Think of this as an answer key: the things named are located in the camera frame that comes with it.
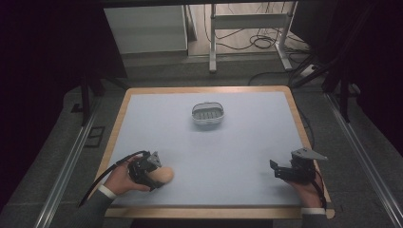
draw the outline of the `metal frame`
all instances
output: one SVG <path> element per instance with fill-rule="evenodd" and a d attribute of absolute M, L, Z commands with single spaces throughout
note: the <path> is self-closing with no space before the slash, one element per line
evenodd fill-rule
<path fill-rule="evenodd" d="M 212 73 L 217 71 L 216 52 L 216 29 L 263 29 L 263 28 L 283 28 L 279 41 L 276 42 L 276 50 L 284 65 L 285 70 L 291 70 L 292 66 L 284 51 L 284 43 L 288 30 L 294 16 L 294 9 L 297 2 L 293 2 L 287 13 L 257 13 L 243 15 L 217 15 L 216 4 L 211 4 L 211 41 L 210 41 L 210 61 L 209 70 Z"/>

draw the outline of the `white panel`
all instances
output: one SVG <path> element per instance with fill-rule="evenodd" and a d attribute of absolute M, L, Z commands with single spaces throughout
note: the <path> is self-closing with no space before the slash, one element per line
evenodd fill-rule
<path fill-rule="evenodd" d="M 105 9 L 121 54 L 187 50 L 182 6 Z"/>
<path fill-rule="evenodd" d="M 222 123 L 198 126 L 194 105 L 222 104 Z M 133 95 L 110 164 L 140 150 L 158 151 L 174 180 L 151 193 L 131 191 L 123 205 L 299 205 L 269 161 L 290 166 L 302 147 L 282 92 Z"/>

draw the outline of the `human hand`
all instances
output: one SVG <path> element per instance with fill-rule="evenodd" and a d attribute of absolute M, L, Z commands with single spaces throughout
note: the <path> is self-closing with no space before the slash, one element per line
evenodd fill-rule
<path fill-rule="evenodd" d="M 142 192 L 149 192 L 150 187 L 135 183 L 129 176 L 127 171 L 127 165 L 136 160 L 137 157 L 133 156 L 129 160 L 123 162 L 116 167 L 107 178 L 104 186 L 112 191 L 115 195 L 121 195 L 129 190 L 138 190 Z"/>
<path fill-rule="evenodd" d="M 285 180 L 285 182 L 289 183 L 291 186 L 294 187 L 294 189 L 296 189 L 299 198 L 302 200 L 303 207 L 305 208 L 322 207 L 319 194 L 316 188 L 311 183 L 302 184 L 287 180 Z M 315 182 L 323 192 L 323 179 L 318 173 L 316 175 Z"/>

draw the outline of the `white tabletop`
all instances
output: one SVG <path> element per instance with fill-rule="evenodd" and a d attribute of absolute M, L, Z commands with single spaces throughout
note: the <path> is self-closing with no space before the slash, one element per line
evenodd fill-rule
<path fill-rule="evenodd" d="M 198 126 L 192 108 L 218 102 L 222 123 Z M 288 206 L 295 191 L 269 161 L 289 166 L 302 147 L 283 92 L 131 95 L 109 165 L 140 150 L 158 151 L 173 181 L 151 193 L 131 191 L 114 205 Z"/>

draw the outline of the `gray floor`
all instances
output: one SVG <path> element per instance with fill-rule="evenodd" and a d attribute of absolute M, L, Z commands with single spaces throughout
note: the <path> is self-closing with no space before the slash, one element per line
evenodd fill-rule
<path fill-rule="evenodd" d="M 133 87 L 152 86 L 247 86 L 255 74 L 267 73 L 251 82 L 252 86 L 286 85 L 288 74 L 283 73 L 276 54 L 256 56 L 224 57 L 218 62 L 218 72 L 208 72 L 206 58 L 177 58 L 151 61 L 143 64 L 125 59 L 129 77 L 122 81 Z M 309 119 L 314 132 L 308 125 L 306 131 L 311 142 L 315 140 L 315 150 L 327 156 L 328 161 L 319 163 L 326 181 L 336 216 L 331 219 L 332 227 L 394 227 L 381 200 L 369 182 L 353 148 L 344 135 L 335 114 L 320 90 L 322 78 L 294 91 L 297 105 Z M 75 165 L 66 191 L 57 207 L 49 227 L 62 227 L 75 211 L 76 204 L 95 179 L 96 172 L 111 129 L 114 125 L 125 92 L 118 86 L 103 81 L 106 95 L 101 98 L 93 127 L 103 126 L 104 136 L 99 147 L 84 147 Z M 398 202 L 403 201 L 403 159 L 361 112 L 355 99 L 350 99 L 351 125 L 372 159 L 374 166 L 389 186 Z M 73 89 L 65 97 L 64 110 L 54 126 L 41 153 L 21 181 L 10 202 L 0 216 L 0 227 L 34 227 L 41 209 L 48 198 L 50 189 L 60 172 L 68 152 L 81 130 L 82 116 L 71 113 L 75 104 L 80 103 L 80 90 Z M 94 145 L 92 139 L 86 145 Z M 131 219 L 107 218 L 104 227 L 130 227 Z M 274 227 L 299 227 L 299 219 L 274 221 Z M 254 227 L 269 227 L 262 223 Z"/>

